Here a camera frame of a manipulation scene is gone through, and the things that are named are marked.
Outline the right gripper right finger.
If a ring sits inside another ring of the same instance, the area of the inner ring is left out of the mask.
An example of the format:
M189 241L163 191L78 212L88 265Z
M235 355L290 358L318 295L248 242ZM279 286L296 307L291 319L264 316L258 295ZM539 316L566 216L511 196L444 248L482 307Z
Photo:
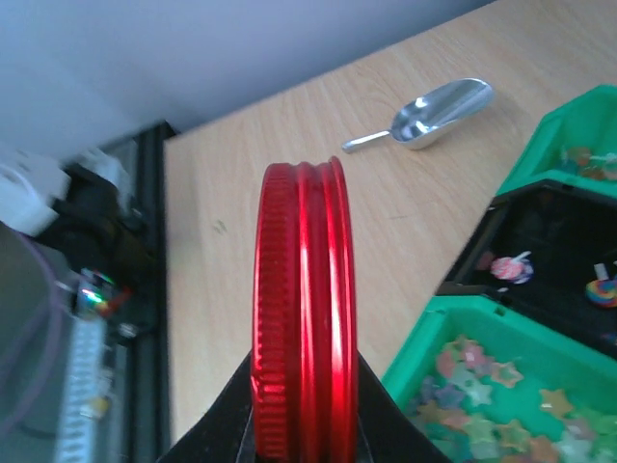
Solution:
M449 462L395 404L359 354L356 462Z

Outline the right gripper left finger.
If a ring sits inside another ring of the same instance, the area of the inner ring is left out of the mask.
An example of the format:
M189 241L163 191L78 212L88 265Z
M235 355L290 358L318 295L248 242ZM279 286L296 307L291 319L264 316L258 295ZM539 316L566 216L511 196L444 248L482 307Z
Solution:
M157 462L255 462L250 378L248 354L207 412Z

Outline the red jar lid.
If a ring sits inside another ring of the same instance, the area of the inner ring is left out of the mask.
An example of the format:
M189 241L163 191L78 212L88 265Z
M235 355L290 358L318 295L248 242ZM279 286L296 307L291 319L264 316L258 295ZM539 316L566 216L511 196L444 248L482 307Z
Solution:
M256 222L251 366L261 458L356 457L354 270L340 161L269 166Z

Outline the green bin star candies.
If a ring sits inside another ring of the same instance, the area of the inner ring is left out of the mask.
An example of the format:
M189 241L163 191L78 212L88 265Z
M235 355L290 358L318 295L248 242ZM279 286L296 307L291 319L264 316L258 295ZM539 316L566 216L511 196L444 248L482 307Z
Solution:
M382 379L453 462L612 462L616 362L482 296L436 296Z

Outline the metal candy scoop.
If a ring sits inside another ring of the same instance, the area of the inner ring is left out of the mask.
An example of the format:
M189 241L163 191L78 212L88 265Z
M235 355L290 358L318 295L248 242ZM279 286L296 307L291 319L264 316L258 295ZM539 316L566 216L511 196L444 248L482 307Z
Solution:
M424 149L488 107L495 94L491 84L478 78L448 82L402 107L388 129L349 140L341 149L352 153L382 139L409 150Z

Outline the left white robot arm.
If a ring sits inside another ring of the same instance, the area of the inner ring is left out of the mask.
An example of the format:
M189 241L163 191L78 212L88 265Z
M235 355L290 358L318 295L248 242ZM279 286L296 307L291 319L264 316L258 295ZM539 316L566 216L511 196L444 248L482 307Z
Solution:
M155 259L121 220L119 189L79 163L1 148L1 223L61 253L69 268L133 286Z

